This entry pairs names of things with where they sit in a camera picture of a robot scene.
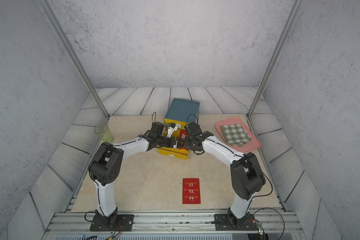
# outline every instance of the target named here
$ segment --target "gray wooden plank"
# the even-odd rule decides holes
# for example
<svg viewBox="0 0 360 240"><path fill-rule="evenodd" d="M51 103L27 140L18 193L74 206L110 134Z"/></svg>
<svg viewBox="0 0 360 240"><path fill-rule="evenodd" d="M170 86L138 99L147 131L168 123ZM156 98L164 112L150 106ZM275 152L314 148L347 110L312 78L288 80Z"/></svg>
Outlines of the gray wooden plank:
<svg viewBox="0 0 360 240"><path fill-rule="evenodd" d="M136 88L121 88L115 93L112 93L107 99L103 101L109 114L114 114L115 111L131 96Z"/></svg>
<svg viewBox="0 0 360 240"><path fill-rule="evenodd" d="M264 154L268 161L274 160L283 152L291 148L291 144L283 130L265 133L258 136L258 138L263 146Z"/></svg>
<svg viewBox="0 0 360 240"><path fill-rule="evenodd" d="M200 103L200 114L223 114L221 108L203 87L188 88L192 101Z"/></svg>
<svg viewBox="0 0 360 240"><path fill-rule="evenodd" d="M319 204L319 193L307 173L304 172L286 205L289 211L296 212L307 240L312 240Z"/></svg>
<svg viewBox="0 0 360 240"><path fill-rule="evenodd" d="M169 107L169 92L170 88L154 88L141 114L165 114Z"/></svg>
<svg viewBox="0 0 360 240"><path fill-rule="evenodd" d="M141 114L153 88L137 88L115 114Z"/></svg>
<svg viewBox="0 0 360 240"><path fill-rule="evenodd" d="M221 87L206 87L208 93L219 105L225 114L230 113L248 113L248 108L237 101L231 94Z"/></svg>
<svg viewBox="0 0 360 240"><path fill-rule="evenodd" d="M47 228L55 212L62 212L72 191L48 166L31 189L41 220Z"/></svg>
<svg viewBox="0 0 360 240"><path fill-rule="evenodd" d="M293 240L307 240L304 233L291 233Z"/></svg>
<svg viewBox="0 0 360 240"><path fill-rule="evenodd" d="M341 234L327 207L321 200L313 240L341 240Z"/></svg>
<svg viewBox="0 0 360 240"><path fill-rule="evenodd" d="M257 134L264 134L281 129L281 125L273 114L253 114L252 122Z"/></svg>
<svg viewBox="0 0 360 240"><path fill-rule="evenodd" d="M8 224L8 240L40 240L43 223L29 193Z"/></svg>
<svg viewBox="0 0 360 240"><path fill-rule="evenodd" d="M256 94L256 92L257 92L257 88L258 88L258 87L251 87L251 88L253 88L253 89L254 89L254 93ZM265 101L265 98L264 98L264 96L263 96L263 95L261 95L260 100Z"/></svg>
<svg viewBox="0 0 360 240"><path fill-rule="evenodd" d="M100 108L81 109L72 124L96 127L106 122L106 117Z"/></svg>
<svg viewBox="0 0 360 240"><path fill-rule="evenodd" d="M271 161L270 165L277 185L279 186L280 197L285 201L298 182L304 169L292 148Z"/></svg>
<svg viewBox="0 0 360 240"><path fill-rule="evenodd" d="M97 90L97 94L99 95L100 99L103 101L108 98L112 93L117 91L118 88L101 88ZM96 104L95 100L93 99L92 95L89 94L87 99L85 100L81 109L84 108L97 108L98 105Z"/></svg>
<svg viewBox="0 0 360 240"><path fill-rule="evenodd" d="M95 127L71 125L61 142L91 153L97 141Z"/></svg>
<svg viewBox="0 0 360 240"><path fill-rule="evenodd" d="M256 89L253 87L223 87L227 92L229 92L234 98L236 98L240 103L242 103L246 108L250 108L256 94ZM272 113L271 108L269 108L267 102L262 96L254 113Z"/></svg>
<svg viewBox="0 0 360 240"><path fill-rule="evenodd" d="M89 154L65 144L60 144L48 165L74 189L85 169Z"/></svg>
<svg viewBox="0 0 360 240"><path fill-rule="evenodd" d="M172 103L174 98L185 99L191 101L191 95L189 94L188 88L173 87L171 88L171 97L169 104Z"/></svg>

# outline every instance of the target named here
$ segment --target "black cable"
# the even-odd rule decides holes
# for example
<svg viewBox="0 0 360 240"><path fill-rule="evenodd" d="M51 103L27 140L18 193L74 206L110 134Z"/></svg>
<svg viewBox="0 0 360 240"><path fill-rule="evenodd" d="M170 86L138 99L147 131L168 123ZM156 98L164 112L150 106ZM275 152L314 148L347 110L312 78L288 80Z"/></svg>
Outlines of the black cable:
<svg viewBox="0 0 360 240"><path fill-rule="evenodd" d="M88 219L87 219L87 214L88 214L88 213L93 213L93 214L94 214L95 212L93 212L93 211L86 212L86 213L84 214L84 220L86 220L87 222L94 223L93 220L91 221L91 220L88 220Z"/></svg>
<svg viewBox="0 0 360 240"><path fill-rule="evenodd" d="M202 151L201 153L196 153L195 151L193 151L194 154L196 155L202 155L205 151Z"/></svg>
<svg viewBox="0 0 360 240"><path fill-rule="evenodd" d="M271 209L271 210L277 212L277 213L280 215L281 219L283 220L283 232L281 233L280 237L278 238L278 240L280 240L281 237L283 236L284 230L285 230L285 222L284 222L283 216L282 216L278 211L276 211L276 210L274 210L274 209L272 209L272 208L270 208L270 207L264 207L264 208L258 209L256 212L253 213L253 215L254 215L255 213L257 213L258 211L263 210L263 209Z"/></svg>
<svg viewBox="0 0 360 240"><path fill-rule="evenodd" d="M191 113L191 114L188 115L186 123L188 124L188 118L189 118L189 116L191 116L191 115L193 115L193 116L196 117L196 119L197 119L197 125L199 125L199 119L198 119L197 116L196 116L195 114L193 114L193 113Z"/></svg>
<svg viewBox="0 0 360 240"><path fill-rule="evenodd" d="M116 233L116 227L117 227L117 225L120 225L120 231L117 233L117 235L119 235L120 233L121 233L121 231L123 230L123 225L120 223L120 222L118 222L116 225L115 225L115 227L113 228L115 231L114 231L114 233L110 236L110 237L107 237L106 239L112 239L112 237L115 235L115 233Z"/></svg>
<svg viewBox="0 0 360 240"><path fill-rule="evenodd" d="M221 146L223 146L223 147L225 147L226 149L228 149L233 155L238 156L238 157L244 157L244 156L240 156L240 155L235 154L232 150L230 150L230 149L227 148L226 146L222 145L221 143L219 143L219 142L216 142L216 143L219 144L219 145L221 145ZM268 179L269 184L271 185L271 192L270 192L269 194L260 195L260 196L254 196L253 198L255 198L255 197L265 197L265 196L270 195L270 194L273 192L273 186L272 186L272 184L271 184L271 181L270 181L269 178L267 177L267 175L265 175L265 173L261 170L261 168L260 168L259 166L257 166L254 162L252 162L252 161L249 160L249 159L246 159L246 160L247 160L247 161L250 161L253 165L255 165L255 166L263 173L263 175Z"/></svg>
<svg viewBox="0 0 360 240"><path fill-rule="evenodd" d="M152 113L152 116L151 116L151 118L152 118L152 123L154 123L154 114L155 114L155 122L156 122L156 112L154 112L154 113Z"/></svg>
<svg viewBox="0 0 360 240"><path fill-rule="evenodd" d="M126 143L119 144L119 145L112 145L112 146L110 146L110 147L123 146L123 145L125 145L125 144L129 144L129 143L133 143L133 142L139 141L140 139L142 139L142 137L141 137L141 138L139 138L139 139L137 139L137 140L131 141L131 142L126 142Z"/></svg>
<svg viewBox="0 0 360 240"><path fill-rule="evenodd" d="M101 209L101 204L100 204L100 197L99 197L99 195L100 195L100 193L99 193L99 185L97 184L97 182L96 182L95 180L93 180L93 182L94 182L94 183L96 183L96 186L97 186L97 200L99 201L99 209L100 209L100 211L101 211L102 215L103 215L103 216L105 216L105 214L104 214L103 210Z"/></svg>

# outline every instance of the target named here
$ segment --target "green checkered napkin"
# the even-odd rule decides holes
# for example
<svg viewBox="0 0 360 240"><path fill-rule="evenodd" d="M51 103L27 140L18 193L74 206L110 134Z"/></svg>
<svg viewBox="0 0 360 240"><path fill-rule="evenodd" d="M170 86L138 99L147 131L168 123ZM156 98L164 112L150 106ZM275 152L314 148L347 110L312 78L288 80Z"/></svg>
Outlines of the green checkered napkin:
<svg viewBox="0 0 360 240"><path fill-rule="evenodd" d="M241 147L252 139L240 124L222 125L220 128L225 141L231 146Z"/></svg>

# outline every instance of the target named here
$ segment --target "wooden floor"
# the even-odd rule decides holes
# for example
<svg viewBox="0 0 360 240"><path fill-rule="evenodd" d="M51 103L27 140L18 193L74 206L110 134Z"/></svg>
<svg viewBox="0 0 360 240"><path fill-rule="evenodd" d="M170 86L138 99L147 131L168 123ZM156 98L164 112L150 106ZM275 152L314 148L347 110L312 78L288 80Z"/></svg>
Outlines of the wooden floor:
<svg viewBox="0 0 360 240"><path fill-rule="evenodd" d="M200 102L200 114L248 113L256 88L254 87L192 87L192 88L101 88L97 93L111 115L141 114L156 112L164 114L173 98ZM82 106L83 115L99 109L91 95ZM264 98L255 113L271 114ZM83 123L76 119L76 124Z"/></svg>
<svg viewBox="0 0 360 240"><path fill-rule="evenodd" d="M148 115L154 111L164 114L173 98L200 102L200 114L246 114L255 92L254 87L97 89L111 115ZM339 239L336 225L264 98L260 99L251 120L277 182L279 197L288 210L296 212L306 238L319 239L330 234L333 239ZM75 197L71 200L71 195L76 194L73 191L98 140L94 127L105 121L89 95L48 166L16 212L15 216L19 217L13 218L12 225L24 229L32 225L43 231L54 213L65 211L69 202L68 211L71 209L75 201ZM24 214L32 215L28 222L22 220Z"/></svg>

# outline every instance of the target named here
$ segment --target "metal rail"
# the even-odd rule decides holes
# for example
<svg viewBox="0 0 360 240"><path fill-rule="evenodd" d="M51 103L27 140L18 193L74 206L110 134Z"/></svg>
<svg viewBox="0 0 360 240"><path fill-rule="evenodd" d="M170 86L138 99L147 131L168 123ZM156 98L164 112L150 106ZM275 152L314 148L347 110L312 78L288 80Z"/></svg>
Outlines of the metal rail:
<svg viewBox="0 0 360 240"><path fill-rule="evenodd" d="M276 66L277 61L279 60L279 57L281 55L281 52L283 51L283 47L285 45L285 42L288 40L288 36L291 33L293 24L296 21L296 18L299 15L299 12L302 7L302 3L304 0L295 0L293 3L292 9L289 12L289 16L287 18L287 22L284 25L283 31L281 32L281 35L279 37L279 41L276 45L276 48L273 52L273 55L271 57L271 60L269 61L268 67L265 70L263 79L261 80L259 87L257 89L257 92L254 96L253 102L251 104L250 110L248 112L248 118L250 119L254 113L254 110L256 109L257 103L259 102L261 95L264 92L265 87L267 86L267 83L269 79L271 78L271 74L273 72L274 67Z"/></svg>
<svg viewBox="0 0 360 240"><path fill-rule="evenodd" d="M91 80L89 79L87 73L85 72L83 66L81 65L81 62L79 58L77 57L75 51L73 50L71 44L68 41L67 36L63 32L55 14L52 11L51 6L49 5L47 0L36 0L39 4L41 10L43 11L45 17L47 18L49 24L51 25L53 31L58 36L59 40L61 41L61 44L63 45L65 51L67 52L69 58L71 59L73 65L75 66L77 72L79 73L81 79L83 80L84 84L87 86L87 89L93 96L93 99L95 100L96 104L101 109L102 113L106 118L109 118L109 113L104 106L103 102L101 101L99 95L97 94L96 89L93 87Z"/></svg>
<svg viewBox="0 0 360 240"><path fill-rule="evenodd" d="M285 232L303 233L299 219L294 212L279 212L285 222ZM131 233L218 233L215 230L215 214L226 214L226 210L195 210L173 212L120 212L120 214L134 214ZM94 214L87 214L91 220ZM281 233L283 221L276 212L260 210L256 213L256 219L263 224L266 233ZM84 220L84 213L60 213L55 214L49 223L45 235L76 234L76 233L107 233L90 232L90 222ZM257 233L256 231L222 231L221 233Z"/></svg>

